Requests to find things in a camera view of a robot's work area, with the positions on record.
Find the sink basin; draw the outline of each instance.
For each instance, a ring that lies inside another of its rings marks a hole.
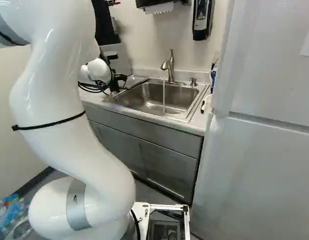
[[[150,79],[104,102],[157,116],[186,119],[204,89],[206,89],[204,84],[191,87],[189,84],[166,83],[165,103],[163,103],[163,81]]]

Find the soap dispenser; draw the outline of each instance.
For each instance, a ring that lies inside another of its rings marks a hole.
[[[212,30],[215,0],[194,0],[193,3],[193,40],[206,40]]]

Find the refrigerator door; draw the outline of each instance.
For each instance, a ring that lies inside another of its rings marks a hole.
[[[235,1],[212,107],[309,126],[309,0]]]
[[[209,240],[309,240],[309,132],[214,116],[205,141],[191,232]]]

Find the wall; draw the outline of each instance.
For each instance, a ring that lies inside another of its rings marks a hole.
[[[11,129],[14,120],[9,109],[9,92],[29,54],[29,47],[0,49],[0,198],[13,193],[46,168],[22,136]]]
[[[134,0],[123,0],[110,12],[118,21],[134,68],[159,69],[173,47],[176,69],[207,72],[221,48],[227,4],[228,0],[215,1],[213,30],[205,41],[193,41],[190,6],[178,5],[172,12],[146,15]]]

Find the gray band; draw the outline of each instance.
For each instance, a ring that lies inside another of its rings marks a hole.
[[[66,218],[75,231],[91,228],[85,211],[86,184],[74,178],[66,196]]]
[[[18,36],[6,23],[0,14],[0,44],[5,46],[25,46],[30,44]]]

